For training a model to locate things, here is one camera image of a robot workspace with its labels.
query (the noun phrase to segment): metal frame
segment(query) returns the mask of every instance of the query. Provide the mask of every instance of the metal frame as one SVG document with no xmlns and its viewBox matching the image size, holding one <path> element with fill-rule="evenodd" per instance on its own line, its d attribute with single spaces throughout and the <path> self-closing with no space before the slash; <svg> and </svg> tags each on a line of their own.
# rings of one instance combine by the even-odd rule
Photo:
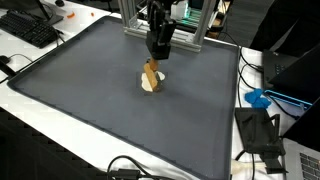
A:
<svg viewBox="0 0 320 180">
<path fill-rule="evenodd" d="M 135 0 L 118 0 L 124 32 L 129 35 L 146 38 L 149 25 L 146 21 L 138 20 Z M 208 29 L 216 0 L 204 0 L 198 29 L 195 34 L 176 30 L 171 40 L 172 46 L 186 50 L 200 52 L 203 40 Z"/>
</svg>

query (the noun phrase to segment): desk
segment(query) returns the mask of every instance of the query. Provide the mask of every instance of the desk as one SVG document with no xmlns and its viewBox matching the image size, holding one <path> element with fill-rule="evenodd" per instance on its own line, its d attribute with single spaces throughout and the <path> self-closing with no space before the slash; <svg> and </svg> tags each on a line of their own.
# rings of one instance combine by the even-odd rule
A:
<svg viewBox="0 0 320 180">
<path fill-rule="evenodd" d="M 54 0 L 48 0 L 48 2 L 53 4 Z M 65 18 L 62 22 L 55 25 L 56 28 L 66 34 L 66 37 L 64 37 L 66 40 L 75 36 L 100 17 L 110 14 L 106 11 L 85 7 L 67 1 L 65 1 L 65 3 L 66 6 L 57 11 L 58 14 L 65 16 L 72 11 L 76 13 L 74 19 Z M 111 16 L 120 17 L 119 14 L 112 14 Z M 45 49 L 37 49 L 1 30 L 0 42 L 0 51 L 3 55 L 10 56 L 12 54 L 21 53 L 29 56 L 32 60 L 36 60 L 55 48 L 55 43 L 53 43 Z M 261 64 L 261 53 L 244 48 L 243 54 L 249 62 L 257 65 Z M 27 60 L 17 56 L 13 58 L 9 66 L 14 70 L 18 70 L 28 63 Z M 249 84 L 255 87 L 261 87 L 261 76 L 254 70 L 246 68 L 243 76 Z M 5 75 L 1 73 L 0 79 L 4 78 Z M 244 93 L 250 91 L 250 89 L 241 83 L 240 91 L 243 96 Z M 151 170 L 149 171 L 151 174 L 169 176 L 175 179 L 197 179 L 191 174 L 177 169 L 167 162 L 120 141 L 109 134 L 12 91 L 6 83 L 0 84 L 0 96 L 0 106 L 3 109 L 12 113 L 39 132 L 45 134 L 100 169 L 106 169 L 109 162 L 114 157 L 118 155 L 128 155 L 150 168 Z M 243 106 L 249 106 L 243 99 L 242 104 Z M 270 114 L 279 113 L 276 106 L 270 107 L 268 111 Z M 290 118 L 283 113 L 280 114 L 283 120 L 290 120 Z M 281 132 L 285 131 L 291 124 L 292 121 L 282 121 Z M 242 148 L 239 132 L 236 123 L 234 123 L 232 157 L 234 158 Z M 241 161 L 250 162 L 251 157 L 245 154 L 241 158 Z M 133 168 L 134 166 L 126 160 L 119 160 L 114 164 L 114 167 Z M 249 179 L 251 178 L 251 174 L 251 170 L 243 171 L 240 174 L 235 175 L 233 179 Z M 257 171 L 256 179 L 280 180 L 282 179 L 282 175 L 265 175 L 264 173 Z"/>
</svg>

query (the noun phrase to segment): white object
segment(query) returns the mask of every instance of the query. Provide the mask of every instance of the white object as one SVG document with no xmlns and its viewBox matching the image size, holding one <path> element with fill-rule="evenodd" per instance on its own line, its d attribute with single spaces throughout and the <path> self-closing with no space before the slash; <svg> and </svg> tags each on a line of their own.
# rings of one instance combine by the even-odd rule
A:
<svg viewBox="0 0 320 180">
<path fill-rule="evenodd" d="M 175 20 L 182 20 L 187 17 L 188 14 L 188 1 L 176 1 L 171 6 L 171 18 Z"/>
<path fill-rule="evenodd" d="M 263 162 L 259 162 L 259 163 L 254 163 L 255 165 L 255 170 L 264 170 L 266 167 L 266 164 Z M 252 168 L 252 162 L 239 162 L 236 160 L 232 160 L 231 161 L 231 174 L 238 174 L 243 170 L 247 170 L 247 169 L 253 169 Z"/>
</svg>

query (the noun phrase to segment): black equipment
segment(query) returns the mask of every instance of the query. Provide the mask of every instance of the black equipment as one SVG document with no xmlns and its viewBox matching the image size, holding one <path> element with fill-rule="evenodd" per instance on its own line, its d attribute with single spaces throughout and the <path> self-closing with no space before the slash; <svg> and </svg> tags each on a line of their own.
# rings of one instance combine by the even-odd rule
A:
<svg viewBox="0 0 320 180">
<path fill-rule="evenodd" d="M 57 6 L 61 6 L 62 3 L 62 0 L 56 1 Z M 51 25 L 63 19 L 63 16 L 57 15 L 52 7 L 42 4 L 40 0 L 1 0 L 0 8 L 24 11 Z"/>
<path fill-rule="evenodd" d="M 175 0 L 148 0 L 148 23 L 146 44 L 156 60 L 169 58 L 170 40 L 176 28 L 176 21 L 170 18 L 171 5 Z"/>
<path fill-rule="evenodd" d="M 309 108 L 320 96 L 319 57 L 320 44 L 300 59 L 265 51 L 265 92 L 275 99 Z"/>
<path fill-rule="evenodd" d="M 51 25 L 17 11 L 8 11 L 3 15 L 0 18 L 0 28 L 39 48 L 58 38 L 58 32 Z"/>
</svg>

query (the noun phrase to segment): blue object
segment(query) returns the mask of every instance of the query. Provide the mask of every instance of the blue object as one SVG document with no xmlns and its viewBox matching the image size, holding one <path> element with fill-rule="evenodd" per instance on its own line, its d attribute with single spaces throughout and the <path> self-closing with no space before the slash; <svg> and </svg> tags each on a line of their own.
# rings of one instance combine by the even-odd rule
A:
<svg viewBox="0 0 320 180">
<path fill-rule="evenodd" d="M 262 89 L 254 89 L 253 92 L 245 94 L 244 98 L 253 108 L 267 109 L 271 105 L 271 102 L 267 98 L 262 98 L 262 93 Z"/>
</svg>

